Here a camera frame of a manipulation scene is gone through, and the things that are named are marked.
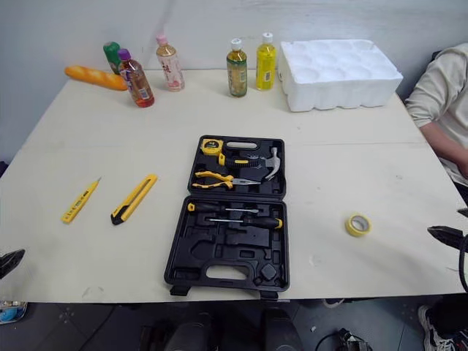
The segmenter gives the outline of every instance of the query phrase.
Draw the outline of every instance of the baguette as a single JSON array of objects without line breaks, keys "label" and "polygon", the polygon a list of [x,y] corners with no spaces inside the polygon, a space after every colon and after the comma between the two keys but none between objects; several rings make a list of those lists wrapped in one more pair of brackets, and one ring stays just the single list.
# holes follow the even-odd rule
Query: baguette
[{"label": "baguette", "polygon": [[71,78],[91,84],[97,84],[98,86],[104,86],[109,89],[127,89],[125,80],[120,75],[99,71],[98,69],[82,66],[69,66],[65,68],[65,74]]}]

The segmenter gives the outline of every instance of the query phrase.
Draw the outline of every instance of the plastic bottle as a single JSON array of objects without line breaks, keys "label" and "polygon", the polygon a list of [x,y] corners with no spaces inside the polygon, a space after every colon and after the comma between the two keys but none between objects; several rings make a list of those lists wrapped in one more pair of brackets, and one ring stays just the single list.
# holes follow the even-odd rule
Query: plastic bottle
[{"label": "plastic bottle", "polygon": [[263,43],[257,49],[257,79],[258,90],[269,90],[273,88],[275,78],[276,49],[272,33],[263,33]]},{"label": "plastic bottle", "polygon": [[118,71],[118,66],[120,65],[118,50],[120,49],[120,45],[116,42],[106,42],[102,48],[104,49],[105,57],[107,58],[107,62],[109,62],[109,66],[112,71],[117,75],[120,75],[120,72]]},{"label": "plastic bottle", "polygon": [[159,63],[166,76],[170,91],[180,91],[185,87],[181,65],[178,63],[177,50],[167,43],[167,37],[162,34],[156,37],[159,48],[156,50]]},{"label": "plastic bottle", "polygon": [[231,52],[227,54],[227,78],[229,92],[234,97],[243,97],[247,94],[247,55],[241,50],[242,40],[231,40]]},{"label": "plastic bottle", "polygon": [[120,75],[125,79],[135,104],[139,107],[148,107],[154,104],[154,96],[141,64],[132,60],[127,49],[120,49],[118,57],[121,59],[118,70]]}]

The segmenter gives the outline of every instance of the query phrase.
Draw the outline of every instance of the purple bottle cap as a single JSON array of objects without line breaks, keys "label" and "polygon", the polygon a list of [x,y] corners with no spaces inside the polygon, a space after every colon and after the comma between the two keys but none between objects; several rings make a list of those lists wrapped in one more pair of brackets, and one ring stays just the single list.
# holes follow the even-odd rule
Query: purple bottle cap
[{"label": "purple bottle cap", "polygon": [[130,55],[127,49],[120,49],[119,51],[117,51],[117,53],[118,53],[118,57],[122,61],[130,60],[132,58],[132,56]]}]

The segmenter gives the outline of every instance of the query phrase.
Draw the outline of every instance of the roll of tape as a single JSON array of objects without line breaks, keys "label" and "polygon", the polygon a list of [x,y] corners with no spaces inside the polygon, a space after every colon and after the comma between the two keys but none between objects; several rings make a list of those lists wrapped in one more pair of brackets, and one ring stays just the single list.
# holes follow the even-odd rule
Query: roll of tape
[{"label": "roll of tape", "polygon": [[370,219],[362,214],[353,214],[344,224],[346,231],[353,236],[362,236],[371,231]]}]

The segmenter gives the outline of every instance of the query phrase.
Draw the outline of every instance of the white styrofoam tray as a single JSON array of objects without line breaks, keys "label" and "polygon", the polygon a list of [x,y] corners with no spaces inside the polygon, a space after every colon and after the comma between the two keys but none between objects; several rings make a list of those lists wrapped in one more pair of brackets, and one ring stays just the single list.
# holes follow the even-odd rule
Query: white styrofoam tray
[{"label": "white styrofoam tray", "polygon": [[282,42],[279,79],[291,111],[384,105],[403,76],[370,40]]}]

